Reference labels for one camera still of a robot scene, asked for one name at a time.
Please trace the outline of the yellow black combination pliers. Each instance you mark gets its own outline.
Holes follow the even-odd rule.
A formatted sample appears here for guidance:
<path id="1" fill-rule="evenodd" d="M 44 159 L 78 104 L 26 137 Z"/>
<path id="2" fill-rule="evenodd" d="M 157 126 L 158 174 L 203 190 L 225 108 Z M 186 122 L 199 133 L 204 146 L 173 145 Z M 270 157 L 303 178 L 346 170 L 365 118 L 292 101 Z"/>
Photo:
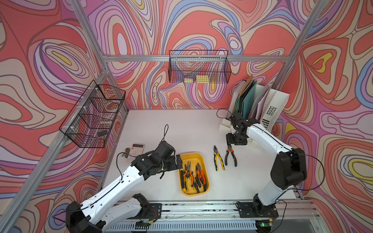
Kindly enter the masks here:
<path id="1" fill-rule="evenodd" d="M 218 161 L 220 161 L 222 170 L 225 171 L 224 162 L 223 162 L 222 157 L 220 156 L 220 153 L 219 153 L 219 151 L 218 151 L 218 149 L 215 145 L 213 147 L 213 150 L 214 150 L 214 165 L 215 165 L 216 171 L 219 170 Z"/>

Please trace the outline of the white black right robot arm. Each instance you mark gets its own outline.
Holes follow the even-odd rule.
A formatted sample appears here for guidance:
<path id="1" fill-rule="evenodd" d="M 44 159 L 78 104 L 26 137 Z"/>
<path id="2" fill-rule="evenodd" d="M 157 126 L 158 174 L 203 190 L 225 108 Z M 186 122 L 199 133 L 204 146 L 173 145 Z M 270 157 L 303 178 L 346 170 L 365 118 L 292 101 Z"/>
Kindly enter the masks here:
<path id="1" fill-rule="evenodd" d="M 271 180 L 262 191 L 253 198 L 253 212 L 256 216 L 265 216 L 275 207 L 276 201 L 290 187 L 307 178 L 306 156 L 302 149 L 292 148 L 274 137 L 256 119 L 244 119 L 240 113 L 229 117 L 235 130 L 228 133 L 227 145 L 245 146 L 248 139 L 258 143 L 269 155 L 274 157 L 270 172 Z"/>

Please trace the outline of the orange black combination pliers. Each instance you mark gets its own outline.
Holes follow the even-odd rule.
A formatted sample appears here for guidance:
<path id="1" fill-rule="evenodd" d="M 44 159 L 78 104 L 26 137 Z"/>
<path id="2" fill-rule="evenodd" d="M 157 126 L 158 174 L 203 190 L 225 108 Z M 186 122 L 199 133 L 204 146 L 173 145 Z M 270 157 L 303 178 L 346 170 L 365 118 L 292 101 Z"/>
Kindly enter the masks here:
<path id="1" fill-rule="evenodd" d="M 196 165 L 196 183 L 198 185 L 198 191 L 200 191 L 200 188 L 203 188 L 204 192 L 206 192 L 206 190 L 207 190 L 207 180 L 206 180 L 205 174 L 202 171 L 199 163 L 197 163 L 197 165 Z"/>

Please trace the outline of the yellow black long-nose pliers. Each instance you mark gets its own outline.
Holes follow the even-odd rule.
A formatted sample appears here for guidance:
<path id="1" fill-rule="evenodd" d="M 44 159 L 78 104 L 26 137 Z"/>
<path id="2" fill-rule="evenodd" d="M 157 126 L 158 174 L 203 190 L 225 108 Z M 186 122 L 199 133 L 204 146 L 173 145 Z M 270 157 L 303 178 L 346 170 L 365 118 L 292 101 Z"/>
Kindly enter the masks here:
<path id="1" fill-rule="evenodd" d="M 184 191 L 185 191 L 185 178 L 184 178 L 184 171 L 183 171 L 183 170 L 180 170 L 180 171 L 179 171 L 179 174 L 180 174 L 180 184 L 181 184 L 181 189 L 182 189 L 182 191 L 184 192 Z"/>

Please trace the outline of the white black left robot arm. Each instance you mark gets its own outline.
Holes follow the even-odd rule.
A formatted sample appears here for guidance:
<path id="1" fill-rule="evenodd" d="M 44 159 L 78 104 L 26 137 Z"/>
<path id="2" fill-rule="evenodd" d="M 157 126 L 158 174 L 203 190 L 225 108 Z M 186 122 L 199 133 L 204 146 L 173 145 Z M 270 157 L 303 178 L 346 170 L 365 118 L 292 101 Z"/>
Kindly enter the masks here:
<path id="1" fill-rule="evenodd" d="M 131 165 L 107 187 L 82 203 L 72 202 L 66 208 L 66 227 L 70 233 L 102 233 L 125 219 L 147 219 L 161 216 L 161 204 L 150 204 L 142 194 L 135 194 L 122 204 L 118 201 L 131 189 L 151 176 L 180 170 L 183 161 L 175 148 L 161 141 L 155 150 L 138 155 Z"/>

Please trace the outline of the orange black needle-nose pliers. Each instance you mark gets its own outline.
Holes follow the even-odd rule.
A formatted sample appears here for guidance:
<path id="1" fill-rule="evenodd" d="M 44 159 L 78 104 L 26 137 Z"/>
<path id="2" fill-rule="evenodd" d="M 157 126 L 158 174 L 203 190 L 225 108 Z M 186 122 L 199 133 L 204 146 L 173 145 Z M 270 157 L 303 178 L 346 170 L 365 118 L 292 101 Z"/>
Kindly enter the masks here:
<path id="1" fill-rule="evenodd" d="M 185 164 L 185 169 L 184 169 L 184 185 L 186 191 L 189 191 L 189 187 L 194 188 L 194 176 L 193 172 L 191 171 L 191 162 L 188 161 Z"/>

